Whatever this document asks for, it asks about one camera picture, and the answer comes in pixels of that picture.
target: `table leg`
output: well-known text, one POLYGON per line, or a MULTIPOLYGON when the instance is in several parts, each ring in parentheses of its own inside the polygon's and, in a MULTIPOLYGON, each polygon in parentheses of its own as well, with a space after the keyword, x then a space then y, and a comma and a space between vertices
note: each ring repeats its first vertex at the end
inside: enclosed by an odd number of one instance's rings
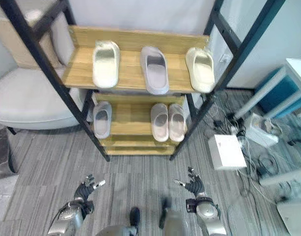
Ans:
POLYGON ((266 96, 285 76, 286 68, 284 66, 234 115, 234 118, 239 119, 252 109, 252 107, 266 96))
POLYGON ((273 108, 270 112, 266 113, 264 115, 264 118, 273 118, 276 115, 278 115, 280 112, 282 112, 284 109, 289 107, 291 104, 295 103, 301 98, 301 91, 297 91, 293 93, 290 97, 288 97, 286 100, 281 102, 278 106, 273 108))
POLYGON ((280 182, 292 181, 295 180, 297 182, 301 182, 301 169, 290 171, 284 174, 279 174, 272 177, 267 177, 259 180, 260 185, 268 186, 271 184, 276 184, 280 182))

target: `black metal frame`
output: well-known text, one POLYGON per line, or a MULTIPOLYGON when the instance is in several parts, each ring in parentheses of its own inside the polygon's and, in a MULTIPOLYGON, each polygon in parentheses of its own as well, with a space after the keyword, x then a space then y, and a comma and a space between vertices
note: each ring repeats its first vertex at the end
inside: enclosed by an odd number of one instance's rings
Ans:
POLYGON ((9 132, 12 133, 12 135, 16 135, 16 131, 12 128, 12 127, 7 127, 7 129, 9 130, 9 132))
POLYGON ((9 18, 10 22, 14 26, 15 30, 17 31, 26 47, 29 49, 33 58, 40 66, 43 73, 47 76, 53 88, 66 104, 68 109, 72 112, 76 120, 85 130, 85 132, 90 137, 105 160, 110 161, 110 157, 106 154, 104 148, 101 146, 99 140, 95 137, 93 131, 87 123, 86 116, 78 109, 77 105, 70 96, 68 89, 62 84, 60 77, 52 67, 48 57, 39 44, 40 38, 47 30, 49 30, 56 16, 58 16, 61 11, 64 12, 68 23, 75 23, 67 0, 59 0, 55 2, 54 6, 52 6, 44 14, 44 16, 35 24, 33 28, 31 28, 27 24, 15 0, 0 0, 0 6, 9 18))
POLYGON ((192 120, 191 126, 188 129, 184 140, 179 143, 174 153, 170 156, 170 161, 176 157, 176 155, 181 150, 182 146, 190 138, 193 131, 196 129, 200 121, 204 118, 210 107, 213 105, 215 92, 226 88, 230 80, 233 78, 233 76, 238 71, 242 63, 248 57, 249 53, 252 51, 260 37, 266 31, 267 27, 272 22, 275 15, 278 13, 279 9, 285 2, 285 0, 267 0, 258 17, 256 18, 254 24, 252 25, 251 29, 246 35, 245 39, 241 43, 236 34, 233 32, 232 28, 229 26, 229 24, 226 22, 226 20, 220 13, 223 1, 224 0, 215 1, 204 34, 210 35, 214 25, 218 29, 220 29, 220 34, 222 35, 224 41, 231 50, 233 54, 233 59, 229 63, 227 69, 222 74, 220 80, 216 84, 213 91, 206 95, 205 102, 197 112, 195 119, 192 120))
MULTIPOLYGON (((215 92, 226 88, 227 84, 240 68, 244 60, 247 58, 251 50, 254 48, 255 44, 258 42, 260 37, 263 35, 265 30, 285 2, 285 0, 267 0, 245 39, 243 40, 243 42, 241 42, 233 29, 229 26, 225 18, 220 13, 223 1, 224 0, 215 1, 204 34, 210 35, 213 26, 216 26, 224 41, 228 45, 230 51, 232 52, 233 59, 228 65, 225 72, 222 74, 213 91, 206 95, 206 100, 204 101, 198 112, 195 108, 192 95, 186 94, 192 123, 188 129, 187 134, 184 137, 184 140, 179 143, 174 153, 170 156, 170 160, 173 160, 176 157, 182 146, 190 138, 193 131, 196 129, 200 121, 213 105, 215 92)), ((110 161, 109 156, 106 154, 98 139, 94 136, 89 124, 86 121, 86 115, 90 105, 89 100, 92 94, 92 90, 88 91, 83 110, 80 111, 71 98, 70 94, 68 93, 68 89, 62 84, 61 79, 57 75, 56 71, 52 67, 50 61, 48 60, 39 44, 40 38, 46 31, 49 30, 51 24, 61 11, 64 12, 68 24, 75 24, 75 20, 68 0, 57 0, 54 5, 50 7, 49 10, 44 14, 44 16, 33 26, 33 28, 31 28, 25 21, 15 0, 0 0, 0 6, 29 49, 33 58, 36 60, 42 71, 47 76, 56 92, 73 113, 77 121, 80 123, 92 142, 98 148, 105 160, 110 161)))

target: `wooden shelf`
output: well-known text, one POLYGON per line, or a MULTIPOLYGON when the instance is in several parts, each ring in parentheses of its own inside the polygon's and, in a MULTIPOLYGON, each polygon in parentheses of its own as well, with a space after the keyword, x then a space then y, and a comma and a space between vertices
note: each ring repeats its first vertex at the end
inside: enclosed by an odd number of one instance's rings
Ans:
POLYGON ((146 91, 139 54, 143 46, 158 47, 167 61, 169 93, 194 92, 185 63, 185 53, 190 47, 204 48, 208 42, 208 36, 118 31, 78 26, 71 26, 70 33, 75 50, 62 81, 67 87, 85 89, 97 89, 92 81, 92 53, 96 40, 114 41, 121 50, 119 81, 112 88, 116 90, 146 91))
MULTIPOLYGON (((97 89, 92 81, 93 48, 76 48, 65 70, 62 81, 70 88, 97 89)), ((145 80, 139 63, 140 52, 121 51, 119 81, 115 90, 146 91, 145 80)), ((169 92, 194 92, 185 64, 185 56, 165 54, 168 67, 169 92)))
POLYGON ((151 104, 112 104, 111 135, 152 135, 151 104))
POLYGON ((108 155, 172 155, 174 147, 107 147, 108 155))
POLYGON ((109 103, 122 103, 122 104, 142 104, 148 103, 155 105, 156 103, 164 103, 170 105, 177 103, 181 106, 184 104, 185 96, 156 96, 156 95, 120 95, 120 94, 104 94, 95 93, 97 101, 108 101, 109 103))
POLYGON ((105 147, 174 147, 178 145, 177 142, 171 140, 158 142, 152 135, 111 135, 99 141, 105 147))

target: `white table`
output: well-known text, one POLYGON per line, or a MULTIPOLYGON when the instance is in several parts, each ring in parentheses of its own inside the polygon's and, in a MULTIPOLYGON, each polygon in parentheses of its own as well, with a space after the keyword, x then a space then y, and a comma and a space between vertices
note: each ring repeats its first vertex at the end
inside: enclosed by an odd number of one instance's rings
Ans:
POLYGON ((286 59, 285 65, 234 115, 236 119, 242 117, 266 96, 286 75, 298 86, 299 90, 286 100, 264 115, 265 118, 273 118, 285 108, 294 104, 301 98, 301 59, 286 59))

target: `wall outlet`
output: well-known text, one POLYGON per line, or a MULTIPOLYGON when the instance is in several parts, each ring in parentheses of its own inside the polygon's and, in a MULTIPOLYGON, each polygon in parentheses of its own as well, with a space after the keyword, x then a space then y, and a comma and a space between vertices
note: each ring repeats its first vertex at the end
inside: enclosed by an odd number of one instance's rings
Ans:
POLYGON ((232 60, 233 56, 230 54, 223 54, 219 60, 220 63, 229 63, 232 60))

